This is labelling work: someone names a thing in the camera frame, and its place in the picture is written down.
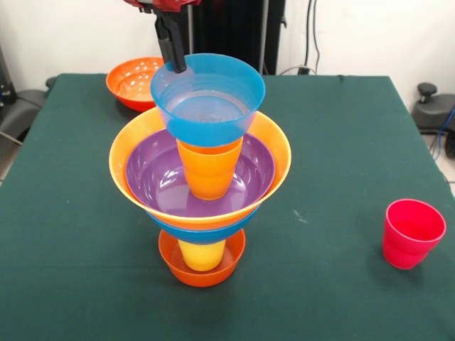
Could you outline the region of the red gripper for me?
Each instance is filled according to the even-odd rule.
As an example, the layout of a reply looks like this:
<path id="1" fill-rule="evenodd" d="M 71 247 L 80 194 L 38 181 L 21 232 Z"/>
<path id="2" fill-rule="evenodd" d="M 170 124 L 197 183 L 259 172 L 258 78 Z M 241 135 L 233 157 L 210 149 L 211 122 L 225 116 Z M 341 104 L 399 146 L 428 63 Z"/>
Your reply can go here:
<path id="1" fill-rule="evenodd" d="M 199 5 L 201 0 L 124 0 L 124 2 L 137 7 L 141 12 L 156 12 L 155 29 L 159 40 L 161 55 L 166 63 L 171 63 L 175 73 L 186 70 L 185 54 L 178 24 L 174 17 L 167 12 L 178 13 L 183 6 Z"/>

